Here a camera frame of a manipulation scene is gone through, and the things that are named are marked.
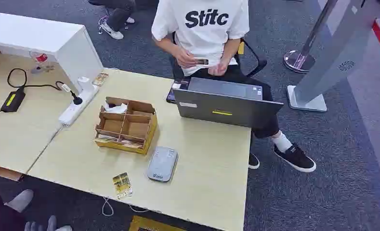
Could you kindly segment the person's right hand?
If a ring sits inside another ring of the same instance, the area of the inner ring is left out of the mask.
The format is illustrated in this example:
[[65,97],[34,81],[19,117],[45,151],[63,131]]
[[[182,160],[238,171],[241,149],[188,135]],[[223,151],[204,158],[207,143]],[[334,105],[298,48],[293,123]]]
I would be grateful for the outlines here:
[[172,55],[181,68],[190,68],[197,65],[197,61],[194,56],[189,51],[180,46],[174,47]]

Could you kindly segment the person's left hand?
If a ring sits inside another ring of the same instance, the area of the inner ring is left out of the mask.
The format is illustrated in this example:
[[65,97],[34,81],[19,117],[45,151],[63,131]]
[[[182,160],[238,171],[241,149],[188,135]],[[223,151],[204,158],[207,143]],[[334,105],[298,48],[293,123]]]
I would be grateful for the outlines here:
[[230,62],[231,58],[222,58],[217,65],[208,68],[208,74],[216,77],[224,76]]

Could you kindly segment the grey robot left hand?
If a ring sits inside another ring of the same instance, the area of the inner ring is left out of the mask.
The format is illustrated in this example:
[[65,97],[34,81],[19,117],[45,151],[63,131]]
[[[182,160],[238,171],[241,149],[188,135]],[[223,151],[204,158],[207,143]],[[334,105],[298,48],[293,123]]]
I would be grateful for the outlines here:
[[[34,197],[34,192],[31,189],[23,190],[19,193],[15,198],[11,201],[4,203],[5,206],[13,209],[16,212],[23,212],[28,205],[31,203]],[[72,231],[73,228],[70,225],[64,225],[62,227],[57,226],[57,217],[55,215],[51,215],[48,224],[47,231]]]

